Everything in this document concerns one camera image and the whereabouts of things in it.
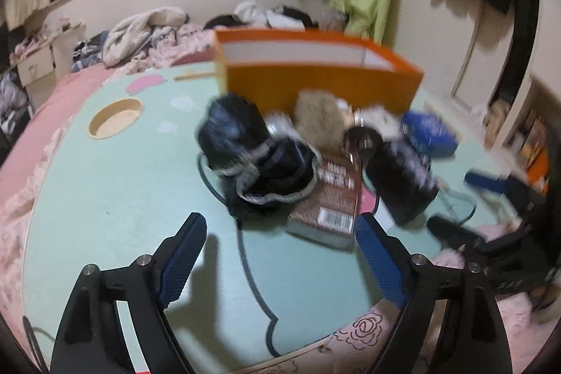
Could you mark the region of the round black lens cap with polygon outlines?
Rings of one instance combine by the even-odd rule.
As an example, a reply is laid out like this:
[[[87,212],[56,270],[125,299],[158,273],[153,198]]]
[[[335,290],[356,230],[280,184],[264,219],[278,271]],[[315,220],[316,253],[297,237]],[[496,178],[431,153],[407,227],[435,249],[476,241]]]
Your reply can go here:
[[[383,140],[374,128],[354,126],[343,138],[343,149],[350,161],[365,163],[374,155]]]

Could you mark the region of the black lace-trimmed fabric pouch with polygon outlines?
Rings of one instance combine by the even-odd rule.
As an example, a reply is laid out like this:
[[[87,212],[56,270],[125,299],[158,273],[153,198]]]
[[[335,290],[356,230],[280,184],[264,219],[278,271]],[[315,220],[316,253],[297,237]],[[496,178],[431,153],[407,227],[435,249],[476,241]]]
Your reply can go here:
[[[239,222],[288,210],[318,184],[322,155],[290,118],[266,120],[256,104],[233,93],[210,102],[196,140],[203,182]]]

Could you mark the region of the orange cardboard box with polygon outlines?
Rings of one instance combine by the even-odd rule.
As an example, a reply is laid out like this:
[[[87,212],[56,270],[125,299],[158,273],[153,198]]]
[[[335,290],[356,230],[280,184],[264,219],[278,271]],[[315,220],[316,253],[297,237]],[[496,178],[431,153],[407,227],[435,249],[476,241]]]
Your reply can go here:
[[[377,43],[318,29],[219,29],[214,59],[219,91],[255,103],[262,114],[292,113],[302,90],[402,114],[424,76]]]

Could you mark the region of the blue small box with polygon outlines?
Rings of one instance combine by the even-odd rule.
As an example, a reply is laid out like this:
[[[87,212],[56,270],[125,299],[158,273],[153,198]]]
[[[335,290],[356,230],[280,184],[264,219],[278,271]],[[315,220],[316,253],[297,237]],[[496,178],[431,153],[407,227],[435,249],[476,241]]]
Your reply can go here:
[[[404,137],[420,154],[442,158],[457,151],[457,137],[437,115],[408,111],[402,116],[401,127]]]

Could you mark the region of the brown card box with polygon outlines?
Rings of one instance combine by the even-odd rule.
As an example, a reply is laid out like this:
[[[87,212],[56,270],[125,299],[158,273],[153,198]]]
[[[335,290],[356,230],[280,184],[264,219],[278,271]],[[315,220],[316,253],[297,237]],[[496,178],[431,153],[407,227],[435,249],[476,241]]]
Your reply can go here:
[[[318,183],[293,208],[286,232],[332,249],[349,251],[355,243],[360,200],[358,167],[345,157],[322,153]]]

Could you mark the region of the white fluffy pompom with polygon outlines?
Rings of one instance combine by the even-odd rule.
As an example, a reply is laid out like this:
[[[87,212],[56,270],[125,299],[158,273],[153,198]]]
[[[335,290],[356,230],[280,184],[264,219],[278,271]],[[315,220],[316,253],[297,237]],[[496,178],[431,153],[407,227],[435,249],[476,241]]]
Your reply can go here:
[[[384,141],[398,141],[403,136],[401,119],[383,106],[360,108],[354,112],[354,120],[357,126],[377,131]]]

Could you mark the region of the white drawer cabinet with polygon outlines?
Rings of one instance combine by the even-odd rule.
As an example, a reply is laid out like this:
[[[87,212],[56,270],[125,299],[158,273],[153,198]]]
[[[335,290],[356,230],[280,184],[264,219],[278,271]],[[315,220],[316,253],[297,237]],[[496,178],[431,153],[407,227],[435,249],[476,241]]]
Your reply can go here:
[[[17,65],[20,83],[35,109],[48,100],[61,79],[70,73],[73,50],[85,37],[86,27],[79,23],[41,45]]]

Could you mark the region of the cream crumpled blanket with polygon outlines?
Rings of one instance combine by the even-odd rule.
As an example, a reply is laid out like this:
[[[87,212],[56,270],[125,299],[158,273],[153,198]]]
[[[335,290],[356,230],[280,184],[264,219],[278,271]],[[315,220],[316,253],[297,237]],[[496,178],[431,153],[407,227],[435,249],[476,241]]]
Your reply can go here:
[[[180,27],[188,19],[187,13],[177,7],[155,8],[125,18],[107,34],[104,65],[115,67],[137,54],[151,38],[154,27]]]

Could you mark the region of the beige furry plush keychain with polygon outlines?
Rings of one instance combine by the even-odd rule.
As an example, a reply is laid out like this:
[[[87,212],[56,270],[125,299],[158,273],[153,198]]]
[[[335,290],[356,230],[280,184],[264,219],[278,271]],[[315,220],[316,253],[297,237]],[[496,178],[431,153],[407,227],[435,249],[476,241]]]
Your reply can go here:
[[[294,108],[294,123],[300,136],[318,150],[339,154],[346,132],[337,98],[328,91],[302,90]]]

